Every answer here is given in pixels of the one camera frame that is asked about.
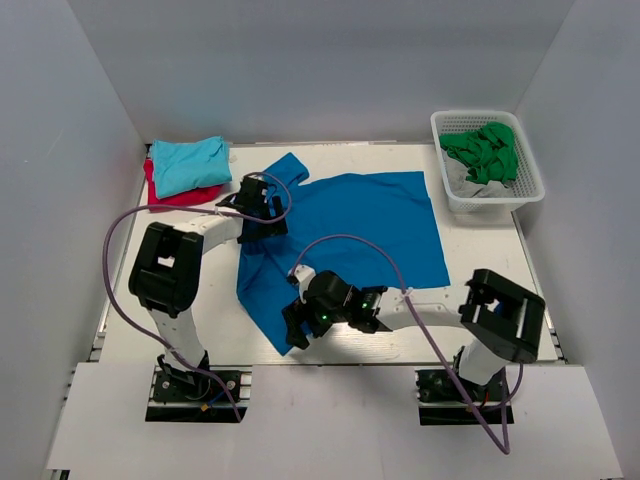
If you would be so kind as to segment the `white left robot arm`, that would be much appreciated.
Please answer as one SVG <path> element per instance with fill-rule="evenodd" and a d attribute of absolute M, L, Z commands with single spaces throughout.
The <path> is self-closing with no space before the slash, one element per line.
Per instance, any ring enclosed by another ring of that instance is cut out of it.
<path fill-rule="evenodd" d="M 154 320 L 165 348 L 158 358 L 160 368 L 178 382 L 195 387 L 208 378 L 208 353 L 191 310 L 203 256 L 228 241 L 245 244 L 285 235 L 292 201 L 282 201 L 279 191 L 288 189 L 275 176 L 251 173 L 237 193 L 213 210 L 199 210 L 188 222 L 153 222 L 147 227 L 128 288 Z"/>

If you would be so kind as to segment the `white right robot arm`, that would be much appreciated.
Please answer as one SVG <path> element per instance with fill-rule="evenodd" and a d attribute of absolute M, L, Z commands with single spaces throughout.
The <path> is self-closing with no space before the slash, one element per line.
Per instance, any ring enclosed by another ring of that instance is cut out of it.
<path fill-rule="evenodd" d="M 489 269 L 475 270 L 463 285 L 427 289 L 358 288 L 333 271 L 315 272 L 306 265 L 289 280 L 298 296 L 282 316 L 286 342 L 298 349 L 338 323 L 367 334 L 425 325 L 464 328 L 473 335 L 454 369 L 476 385 L 486 385 L 509 363 L 538 359 L 545 301 Z"/>

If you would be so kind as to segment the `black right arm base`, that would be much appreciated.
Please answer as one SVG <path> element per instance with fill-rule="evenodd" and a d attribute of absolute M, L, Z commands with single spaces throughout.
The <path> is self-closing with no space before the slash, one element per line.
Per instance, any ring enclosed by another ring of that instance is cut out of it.
<path fill-rule="evenodd" d="M 511 393 L 501 373 L 485 386 L 461 381 L 488 425 L 501 423 L 500 402 Z M 419 423 L 421 426 L 470 426 L 479 422 L 444 369 L 415 372 Z"/>

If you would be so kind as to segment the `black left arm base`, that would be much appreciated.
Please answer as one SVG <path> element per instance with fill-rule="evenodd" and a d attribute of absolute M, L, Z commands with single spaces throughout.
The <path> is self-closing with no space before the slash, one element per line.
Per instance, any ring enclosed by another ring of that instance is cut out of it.
<path fill-rule="evenodd" d="M 250 399 L 252 372 L 223 369 L 215 371 L 225 382 L 244 417 Z M 235 411 L 222 387 L 213 380 L 203 386 L 184 385 L 172 379 L 159 367 L 155 368 L 146 408 L 148 423 L 235 424 Z"/>

